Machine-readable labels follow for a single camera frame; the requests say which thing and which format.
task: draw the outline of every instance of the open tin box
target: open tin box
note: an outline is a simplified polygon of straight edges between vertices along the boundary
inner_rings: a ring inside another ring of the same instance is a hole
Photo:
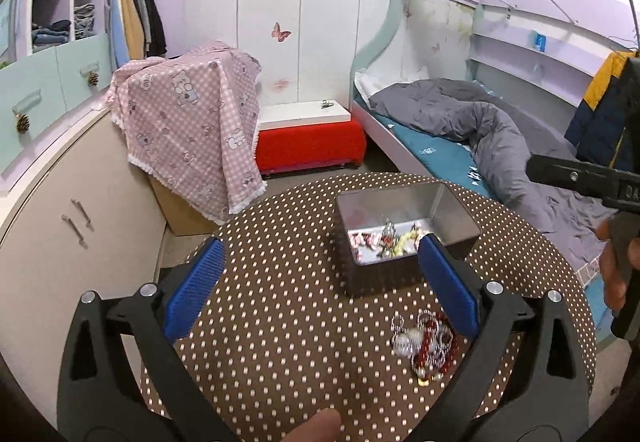
[[[465,206],[444,183],[344,191],[336,197],[335,213],[337,263],[346,292],[353,297],[387,292],[424,279],[415,252],[382,259],[371,251],[358,261],[351,248],[351,234],[372,229],[380,232],[388,221],[402,234],[417,222],[424,231],[433,232],[457,259],[464,259],[480,236]]]

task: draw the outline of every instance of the pink checkered cloth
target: pink checkered cloth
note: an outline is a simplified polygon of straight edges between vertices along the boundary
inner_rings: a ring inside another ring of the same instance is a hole
[[[260,63],[217,41],[178,59],[132,60],[106,94],[129,162],[218,224],[266,189],[255,163]]]

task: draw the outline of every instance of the finger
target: finger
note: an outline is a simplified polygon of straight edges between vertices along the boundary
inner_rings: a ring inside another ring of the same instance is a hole
[[[631,265],[640,270],[640,237],[636,237],[631,244],[629,244],[628,255]]]
[[[596,229],[596,236],[600,241],[611,238],[611,233],[609,232],[609,220],[604,221],[600,224],[600,226]]]
[[[282,442],[335,442],[342,418],[335,409],[323,409],[289,433]]]
[[[604,302],[613,311],[620,311],[625,305],[626,283],[616,267],[616,252],[608,243],[600,256],[600,273],[604,281]]]
[[[599,260],[600,274],[602,274],[602,280],[605,286],[609,283],[609,280],[618,272],[616,264],[616,250],[613,248],[613,244],[609,242],[606,244],[602,255]]]

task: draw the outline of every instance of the round table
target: round table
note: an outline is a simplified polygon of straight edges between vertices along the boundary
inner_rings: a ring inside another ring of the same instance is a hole
[[[390,347],[396,312],[413,324],[418,311],[440,311],[428,284],[351,299],[336,268],[336,194],[349,189],[440,180],[363,173],[294,187],[236,216],[218,236],[226,270],[178,355],[213,407],[245,441],[278,441],[319,409],[342,415],[344,440],[401,441],[437,400],[469,347],[460,338],[452,370],[419,386]],[[590,386],[595,367],[591,313],[578,279],[536,229],[506,209],[447,183],[481,236],[467,261],[483,279],[524,296],[557,289],[569,306]],[[514,334],[478,414],[496,408],[520,346]],[[148,375],[143,395],[166,414]]]

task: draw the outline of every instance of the gray blanket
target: gray blanket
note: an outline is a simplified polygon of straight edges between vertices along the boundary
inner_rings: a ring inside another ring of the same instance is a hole
[[[479,172],[500,201],[545,234],[574,270],[602,251],[593,230],[612,214],[610,209],[527,178],[530,154],[575,159],[568,142],[533,117],[474,83],[442,78],[389,86],[369,104],[412,129],[468,141]]]

